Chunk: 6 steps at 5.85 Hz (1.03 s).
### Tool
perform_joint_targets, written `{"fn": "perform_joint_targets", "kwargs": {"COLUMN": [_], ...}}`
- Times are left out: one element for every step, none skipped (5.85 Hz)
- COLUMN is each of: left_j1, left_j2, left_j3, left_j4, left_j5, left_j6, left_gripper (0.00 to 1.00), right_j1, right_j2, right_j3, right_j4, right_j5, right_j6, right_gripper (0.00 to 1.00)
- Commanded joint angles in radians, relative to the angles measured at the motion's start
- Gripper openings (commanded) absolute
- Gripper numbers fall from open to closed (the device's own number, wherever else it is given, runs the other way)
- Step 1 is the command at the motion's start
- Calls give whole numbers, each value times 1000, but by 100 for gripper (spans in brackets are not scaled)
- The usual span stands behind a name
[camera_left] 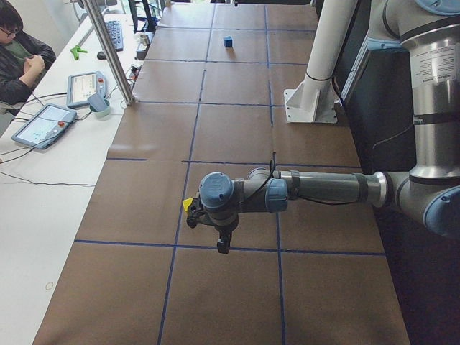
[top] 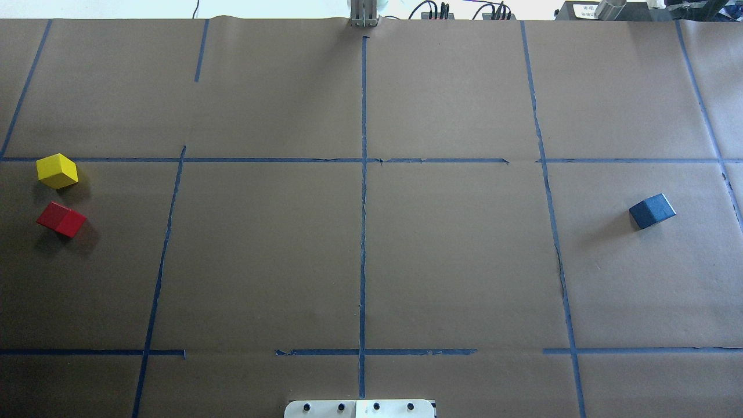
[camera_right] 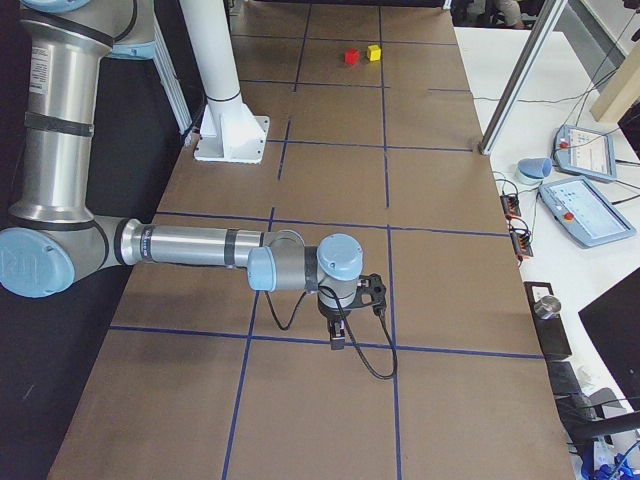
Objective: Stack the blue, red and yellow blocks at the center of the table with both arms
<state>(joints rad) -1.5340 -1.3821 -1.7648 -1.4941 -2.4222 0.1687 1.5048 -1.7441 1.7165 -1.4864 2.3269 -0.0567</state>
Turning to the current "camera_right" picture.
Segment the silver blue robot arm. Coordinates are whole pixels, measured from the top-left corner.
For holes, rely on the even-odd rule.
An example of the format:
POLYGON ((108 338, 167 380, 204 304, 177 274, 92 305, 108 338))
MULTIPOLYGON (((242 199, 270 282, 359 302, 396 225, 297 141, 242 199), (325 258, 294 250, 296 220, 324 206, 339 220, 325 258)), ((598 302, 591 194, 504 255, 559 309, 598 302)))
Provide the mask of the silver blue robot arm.
POLYGON ((354 335, 363 306, 363 251, 346 234, 308 246, 294 231, 256 232, 144 224, 96 216, 85 204, 99 65, 154 50, 149 1, 25 1, 32 40, 24 124, 24 180, 1 234, 2 286, 40 298, 101 269, 139 262, 243 268, 252 289, 314 293, 330 344, 354 335))

